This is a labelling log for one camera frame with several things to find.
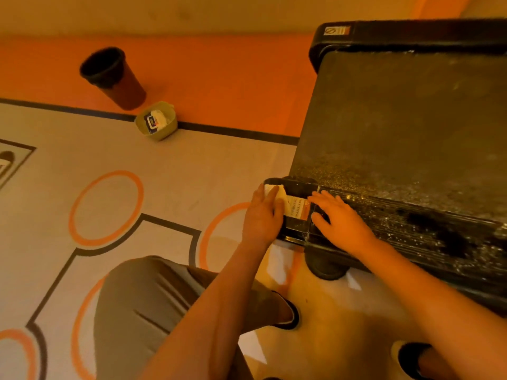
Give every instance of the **orange circle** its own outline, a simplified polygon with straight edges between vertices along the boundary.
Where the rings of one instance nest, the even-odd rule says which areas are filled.
[[[83,380],[95,380],[95,376],[93,376],[90,373],[90,371],[86,369],[85,364],[81,359],[81,353],[79,352],[79,330],[81,329],[81,323],[83,321],[83,317],[85,316],[86,309],[88,308],[88,306],[90,306],[93,296],[95,296],[95,294],[97,294],[100,288],[102,288],[106,276],[100,279],[97,282],[97,284],[93,286],[90,292],[88,292],[88,294],[85,297],[85,300],[83,300],[83,303],[79,307],[78,314],[76,315],[76,320],[74,321],[74,325],[72,327],[71,334],[72,365],[74,366],[76,373]]]
[[[4,331],[0,331],[0,340],[3,339],[11,339],[21,344],[23,351],[25,352],[26,360],[29,363],[26,378],[28,380],[35,380],[36,354],[32,339],[21,329],[6,329]]]
[[[117,230],[115,230],[112,234],[101,237],[99,239],[86,239],[82,237],[77,229],[76,229],[76,223],[74,221],[74,217],[76,215],[76,210],[79,207],[79,204],[81,203],[81,200],[83,197],[88,193],[90,189],[92,189],[95,185],[97,185],[100,181],[108,179],[112,176],[125,176],[131,179],[134,184],[137,187],[137,202],[135,204],[134,211],[130,215],[130,217],[127,219],[127,221],[120,226]],[[143,183],[141,182],[141,179],[137,177],[132,172],[129,171],[113,171],[106,173],[105,175],[100,176],[98,179],[93,180],[78,196],[76,201],[74,201],[74,204],[72,205],[71,212],[68,217],[68,231],[70,232],[72,238],[74,241],[80,245],[84,245],[87,247],[96,247],[99,245],[103,245],[106,243],[109,243],[115,239],[117,239],[119,236],[121,236],[127,229],[130,228],[130,226],[136,221],[137,217],[139,216],[139,213],[141,212],[141,205],[143,204],[143,198],[144,198],[144,188]]]
[[[199,246],[199,268],[208,269],[208,262],[206,261],[206,253],[208,252],[209,238],[217,225],[225,219],[225,217],[232,215],[234,212],[240,211],[241,209],[247,209],[250,206],[248,203],[239,203],[232,205],[231,207],[221,211],[212,221],[209,223],[208,228],[204,231],[202,241]]]

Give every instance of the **person's left hand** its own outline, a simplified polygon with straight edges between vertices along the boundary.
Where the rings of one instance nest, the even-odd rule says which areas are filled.
[[[257,248],[265,253],[280,232],[284,203],[281,198],[275,200],[277,192],[278,186],[274,187],[268,196],[264,196],[264,184],[261,184],[253,193],[243,223],[241,242],[245,246]]]

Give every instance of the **treadmill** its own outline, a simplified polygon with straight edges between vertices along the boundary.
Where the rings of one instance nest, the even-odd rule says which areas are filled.
[[[265,183],[339,194],[410,261],[507,314],[506,52],[504,19],[321,25],[290,175]],[[367,270],[309,216],[284,217],[278,238],[322,279]]]

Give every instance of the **forearm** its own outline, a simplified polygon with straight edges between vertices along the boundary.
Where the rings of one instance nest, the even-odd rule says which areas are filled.
[[[140,380],[222,379],[230,369],[248,296],[265,250],[240,244],[150,360]]]
[[[362,263],[397,295],[462,380],[507,377],[507,322],[377,242]]]

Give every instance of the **person's right hand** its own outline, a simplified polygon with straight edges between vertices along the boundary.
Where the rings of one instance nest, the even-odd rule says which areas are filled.
[[[329,216],[328,223],[320,213],[312,213],[315,226],[339,249],[359,257],[379,240],[363,219],[340,196],[335,198],[327,191],[313,192],[308,197],[310,203],[317,204]]]

